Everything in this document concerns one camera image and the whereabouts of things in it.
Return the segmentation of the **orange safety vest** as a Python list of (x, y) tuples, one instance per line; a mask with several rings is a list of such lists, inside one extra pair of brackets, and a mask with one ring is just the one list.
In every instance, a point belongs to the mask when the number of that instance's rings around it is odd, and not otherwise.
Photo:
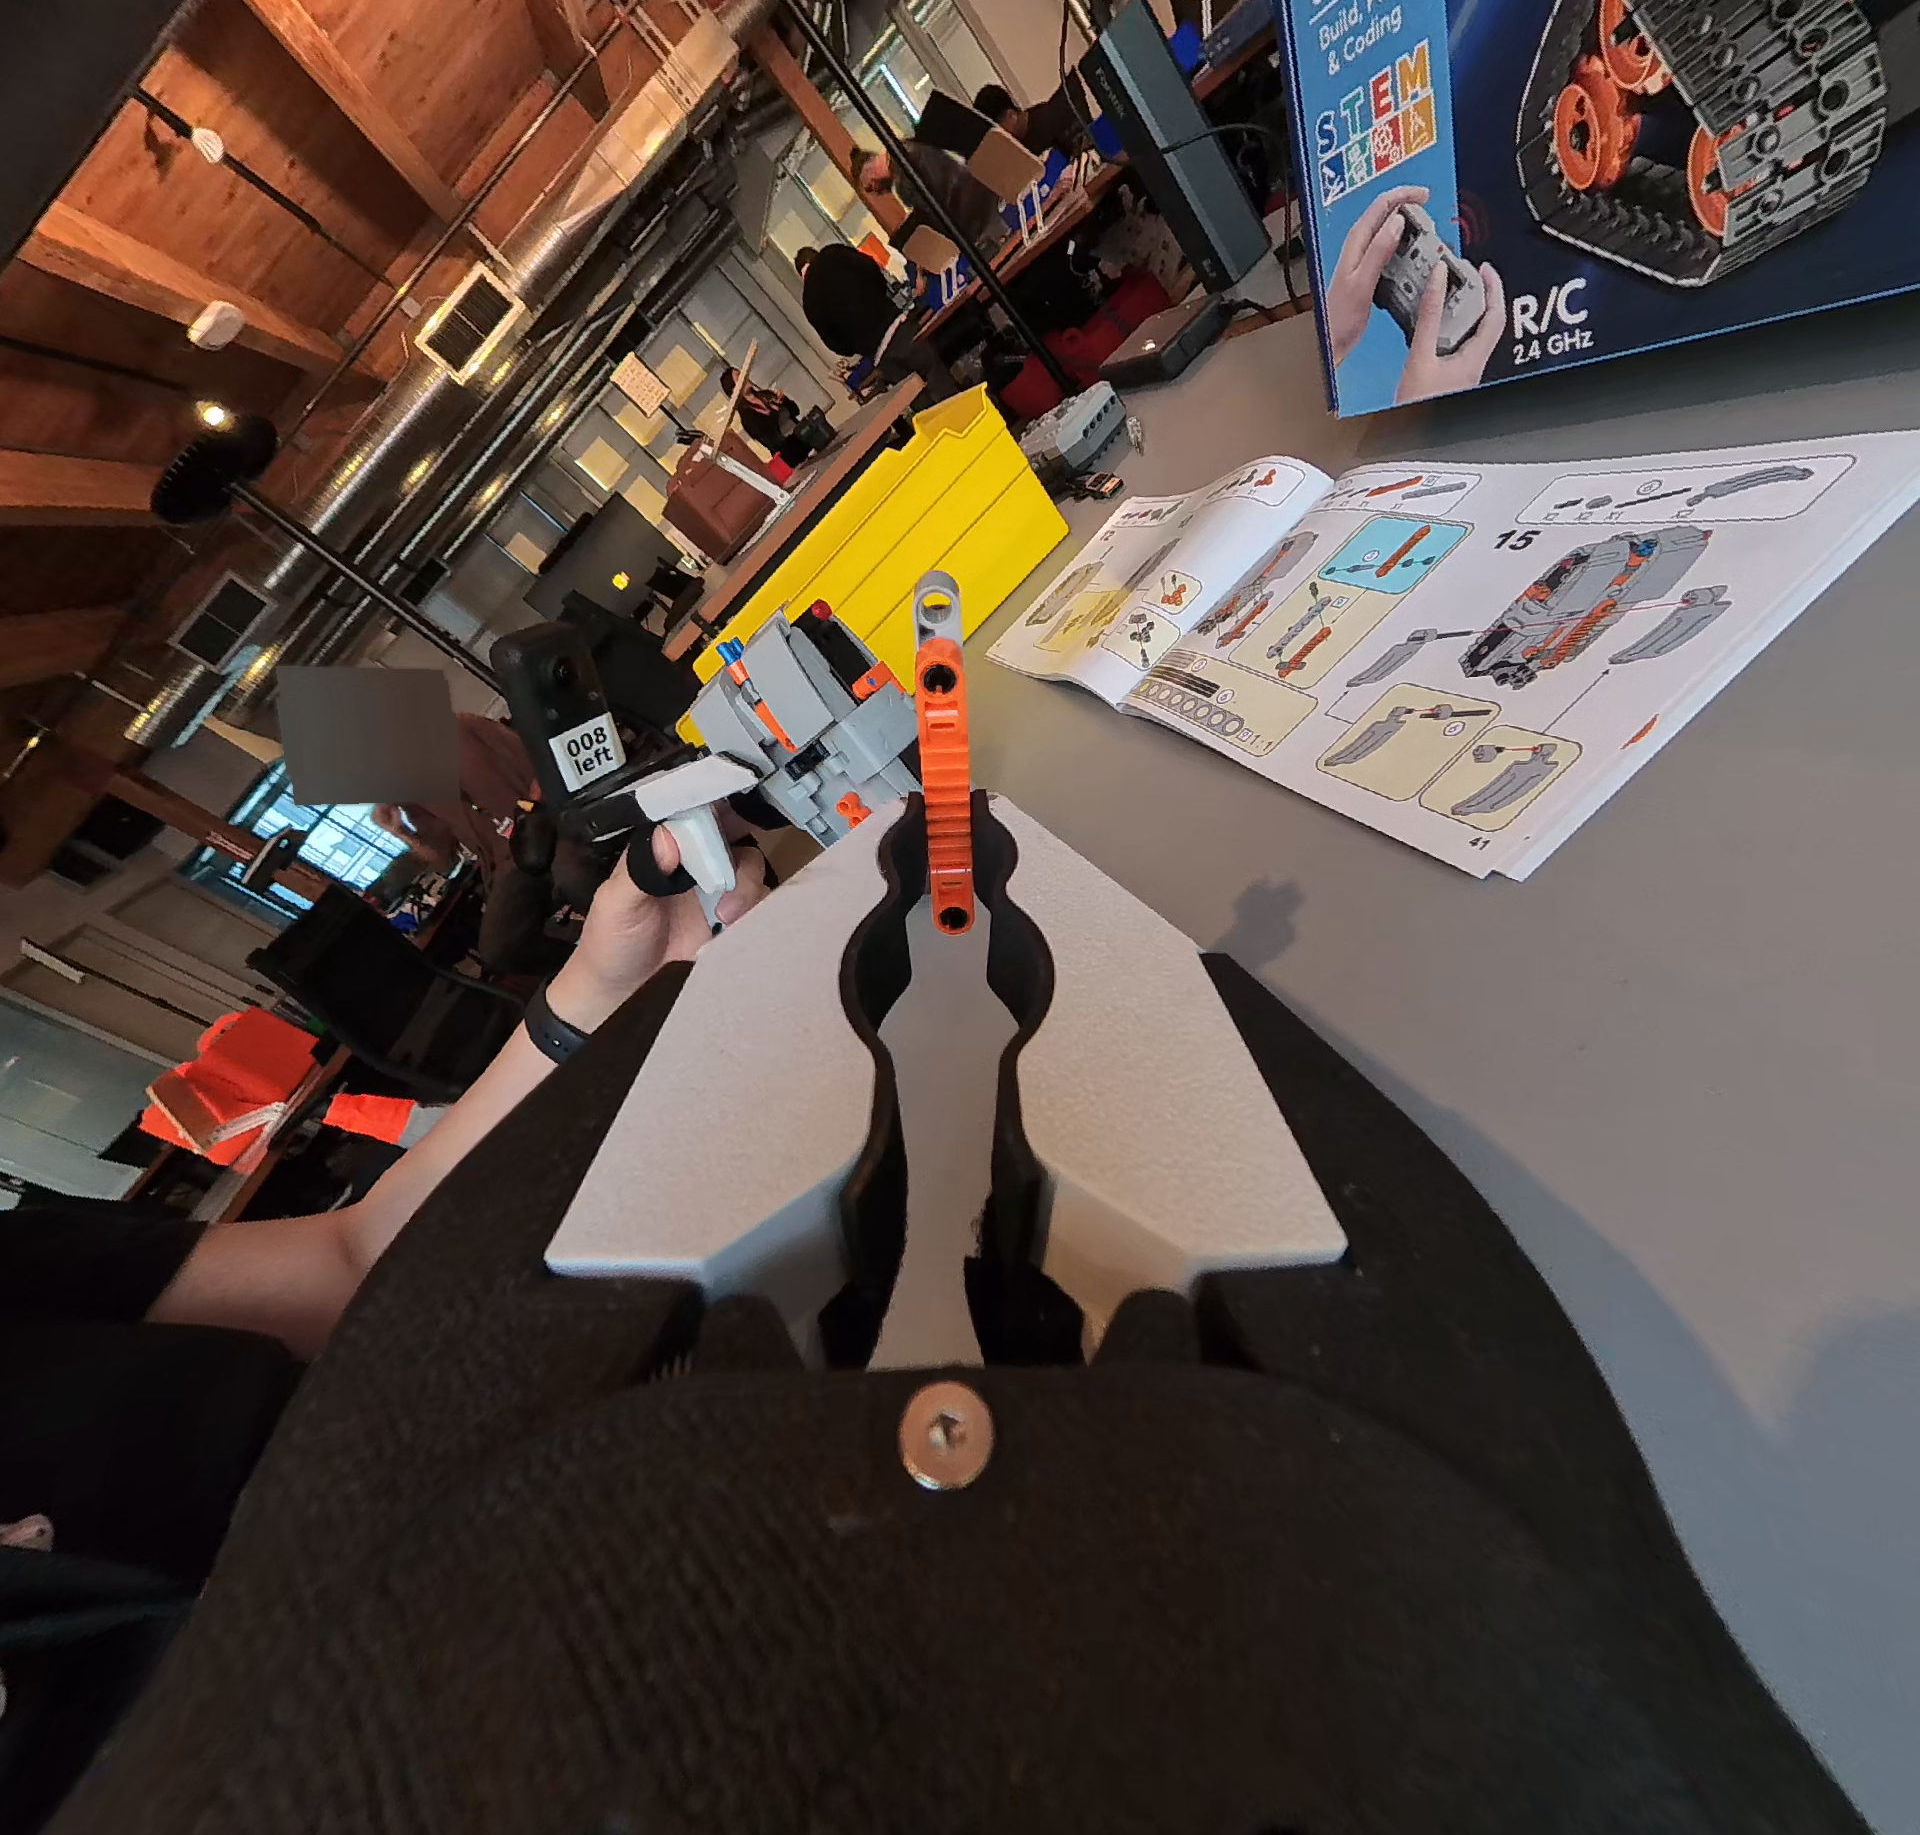
[[(314, 1069), (314, 1037), (262, 1007), (231, 1011), (200, 1038), (197, 1052), (145, 1088), (138, 1127), (173, 1148), (231, 1166), (293, 1117), (301, 1084)], [(377, 1094), (334, 1094), (321, 1123), (406, 1150), (448, 1108)]]

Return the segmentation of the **person's left forearm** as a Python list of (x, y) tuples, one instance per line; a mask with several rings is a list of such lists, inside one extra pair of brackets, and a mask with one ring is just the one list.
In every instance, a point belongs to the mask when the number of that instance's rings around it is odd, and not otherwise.
[(211, 1224), (145, 1322), (260, 1334), (297, 1361), (322, 1351), (366, 1273), (441, 1179), (553, 1069), (515, 1032), (481, 1077), (355, 1204), (322, 1215)]

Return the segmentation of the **grey toy robot assembly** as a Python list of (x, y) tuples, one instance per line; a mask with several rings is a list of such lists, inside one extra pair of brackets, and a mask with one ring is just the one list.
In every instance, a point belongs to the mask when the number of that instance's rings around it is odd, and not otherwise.
[(692, 720), (709, 753), (756, 770), (756, 793), (818, 846), (921, 790), (913, 697), (828, 602), (778, 611), (714, 643)]

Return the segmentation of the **white ceiling vent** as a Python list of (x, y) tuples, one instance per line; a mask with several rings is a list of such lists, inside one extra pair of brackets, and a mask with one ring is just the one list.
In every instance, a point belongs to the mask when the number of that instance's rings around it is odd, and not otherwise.
[(528, 311), (492, 268), (474, 264), (421, 320), (420, 356), (452, 383), (467, 383), (525, 324)]

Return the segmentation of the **open instruction booklet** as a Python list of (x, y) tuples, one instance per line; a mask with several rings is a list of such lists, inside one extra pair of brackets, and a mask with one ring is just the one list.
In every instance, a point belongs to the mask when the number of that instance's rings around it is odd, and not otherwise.
[(1523, 878), (1916, 491), (1916, 431), (1338, 477), (1258, 457), (1123, 501), (992, 659)]

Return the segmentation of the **person's black clothing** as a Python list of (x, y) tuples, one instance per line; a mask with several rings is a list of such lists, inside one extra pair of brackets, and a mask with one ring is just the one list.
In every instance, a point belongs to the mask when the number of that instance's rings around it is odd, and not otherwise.
[(2, 1828), (39, 1830), (154, 1677), (301, 1382), (248, 1330), (147, 1320), (197, 1224), (2, 1218)]

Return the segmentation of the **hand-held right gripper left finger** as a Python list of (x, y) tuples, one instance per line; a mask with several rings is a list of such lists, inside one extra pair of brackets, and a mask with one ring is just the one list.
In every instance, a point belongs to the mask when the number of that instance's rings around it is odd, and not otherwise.
[(803, 1353), (864, 1365), (906, 1237), (878, 1037), (911, 980), (920, 803), (890, 799), (694, 963), (546, 1268), (770, 1300)]

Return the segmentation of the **grey toy motor block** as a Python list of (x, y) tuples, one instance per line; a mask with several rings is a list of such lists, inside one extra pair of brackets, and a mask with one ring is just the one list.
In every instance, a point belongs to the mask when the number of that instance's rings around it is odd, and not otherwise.
[(1099, 381), (1028, 422), (1018, 435), (1020, 454), (1042, 486), (1067, 483), (1095, 467), (1127, 420), (1114, 386)]

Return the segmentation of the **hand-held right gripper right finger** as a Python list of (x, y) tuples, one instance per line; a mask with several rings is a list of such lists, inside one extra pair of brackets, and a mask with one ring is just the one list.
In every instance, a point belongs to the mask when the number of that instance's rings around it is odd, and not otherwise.
[(986, 1361), (1072, 1365), (1140, 1290), (1329, 1265), (1346, 1232), (1215, 986), (1224, 965), (1002, 796), (973, 796), (997, 1062), (970, 1254)]

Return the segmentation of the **orange and grey toy beam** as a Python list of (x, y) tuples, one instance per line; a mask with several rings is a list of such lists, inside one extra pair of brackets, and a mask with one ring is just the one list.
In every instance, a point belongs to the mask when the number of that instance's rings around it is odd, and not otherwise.
[(973, 926), (970, 762), (958, 582), (939, 569), (913, 589), (913, 702), (923, 803), (925, 894), (949, 935)]

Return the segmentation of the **dark computer monitor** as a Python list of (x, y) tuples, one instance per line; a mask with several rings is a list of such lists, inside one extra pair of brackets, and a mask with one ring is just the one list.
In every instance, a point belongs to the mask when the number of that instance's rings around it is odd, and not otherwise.
[(1270, 256), (1268, 230), (1147, 2), (1120, 5), (1075, 69), (1201, 285), (1232, 290)]

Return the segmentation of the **yellow plastic bin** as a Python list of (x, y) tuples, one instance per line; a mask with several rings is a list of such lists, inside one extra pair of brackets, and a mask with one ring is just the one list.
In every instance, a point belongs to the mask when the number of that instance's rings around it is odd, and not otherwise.
[(902, 447), (854, 472), (814, 480), (803, 500), (719, 565), (692, 615), (664, 640), (699, 681), (717, 672), (716, 640), (748, 640), (776, 611), (825, 600), (899, 677), (911, 641), (910, 599), (927, 569), (961, 589), (963, 632), (994, 615), (1067, 535), (986, 384), (911, 417)]

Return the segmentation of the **person's left hand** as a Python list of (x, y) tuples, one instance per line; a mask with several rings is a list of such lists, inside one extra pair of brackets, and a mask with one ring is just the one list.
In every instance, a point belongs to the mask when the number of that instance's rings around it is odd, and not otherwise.
[[(721, 810), (719, 824), (732, 846), (735, 886), (717, 897), (716, 909), (728, 928), (766, 899), (768, 862), (747, 820)], [(651, 829), (649, 853), (660, 869), (676, 868), (667, 827)], [(663, 965), (695, 958), (711, 934), (697, 892), (651, 897), (618, 863), (597, 890), (573, 954), (545, 986), (546, 1006), (590, 1034)]]

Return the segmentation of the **blue toy box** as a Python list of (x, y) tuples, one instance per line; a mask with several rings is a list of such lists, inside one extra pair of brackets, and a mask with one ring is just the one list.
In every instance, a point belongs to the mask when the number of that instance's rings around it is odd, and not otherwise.
[(1918, 0), (1273, 0), (1334, 412), (1916, 288)]

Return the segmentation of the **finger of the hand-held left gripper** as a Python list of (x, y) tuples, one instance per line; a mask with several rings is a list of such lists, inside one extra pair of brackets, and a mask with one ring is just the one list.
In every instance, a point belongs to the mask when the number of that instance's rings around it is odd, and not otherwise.
[(682, 814), (709, 810), (735, 793), (755, 792), (761, 777), (764, 770), (756, 762), (706, 753), (644, 775), (633, 784), (632, 796), (647, 820), (667, 824)]

